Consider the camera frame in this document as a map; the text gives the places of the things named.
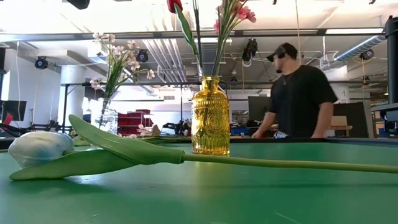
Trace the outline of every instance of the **leaf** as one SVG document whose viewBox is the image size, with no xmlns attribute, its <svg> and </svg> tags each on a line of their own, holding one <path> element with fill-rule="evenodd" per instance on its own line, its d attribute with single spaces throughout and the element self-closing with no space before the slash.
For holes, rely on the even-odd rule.
<svg viewBox="0 0 398 224">
<path fill-rule="evenodd" d="M 175 12 L 177 13 L 178 21 L 180 22 L 182 28 L 182 34 L 184 35 L 185 40 L 188 42 L 188 44 L 191 45 L 193 54 L 198 55 L 198 48 L 193 39 L 192 30 L 191 27 L 189 26 L 187 19 L 185 18 L 184 14 L 182 13 L 180 7 L 177 4 L 174 4 L 174 8 Z"/>
<path fill-rule="evenodd" d="M 62 179 L 73 175 L 103 174 L 135 165 L 112 152 L 97 149 L 74 152 L 45 164 L 27 167 L 11 174 L 10 179 Z"/>
<path fill-rule="evenodd" d="M 183 150 L 168 149 L 141 140 L 122 138 L 102 131 L 75 115 L 69 116 L 75 132 L 87 142 L 102 147 L 67 154 L 45 164 L 27 167 L 10 175 L 12 180 L 61 179 L 73 175 L 112 172 L 139 164 L 183 163 Z"/>
</svg>

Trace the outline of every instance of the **glass vase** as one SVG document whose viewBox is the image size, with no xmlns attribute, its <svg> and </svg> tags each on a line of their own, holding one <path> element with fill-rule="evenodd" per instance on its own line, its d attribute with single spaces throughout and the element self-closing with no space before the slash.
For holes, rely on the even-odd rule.
<svg viewBox="0 0 398 224">
<path fill-rule="evenodd" d="M 191 129 L 194 154 L 229 154 L 229 103 L 228 97 L 218 90 L 219 81 L 216 76 L 203 77 L 202 91 L 193 96 Z"/>
<path fill-rule="evenodd" d="M 118 134 L 118 112 L 110 109 L 111 99 L 99 99 L 99 107 L 92 110 L 91 124 L 111 134 Z"/>
</svg>

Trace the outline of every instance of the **baseball cap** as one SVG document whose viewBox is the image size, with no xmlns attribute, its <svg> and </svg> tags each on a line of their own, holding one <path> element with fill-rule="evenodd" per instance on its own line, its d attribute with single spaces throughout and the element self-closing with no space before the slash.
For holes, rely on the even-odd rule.
<svg viewBox="0 0 398 224">
<path fill-rule="evenodd" d="M 281 44 L 274 51 L 274 53 L 268 55 L 267 59 L 270 62 L 274 62 L 274 56 L 275 55 L 284 55 L 284 54 L 287 54 L 287 55 L 290 55 L 290 56 L 297 55 L 297 49 L 293 45 L 291 45 L 290 43 L 284 43 L 284 44 Z"/>
</svg>

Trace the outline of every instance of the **red tulip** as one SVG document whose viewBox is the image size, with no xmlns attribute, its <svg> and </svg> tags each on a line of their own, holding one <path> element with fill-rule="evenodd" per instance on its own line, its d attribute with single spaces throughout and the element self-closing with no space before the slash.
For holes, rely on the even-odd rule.
<svg viewBox="0 0 398 224">
<path fill-rule="evenodd" d="M 174 4 L 177 4 L 177 6 L 182 10 L 181 0 L 167 0 L 167 6 L 169 7 L 169 11 L 175 14 Z"/>
</svg>

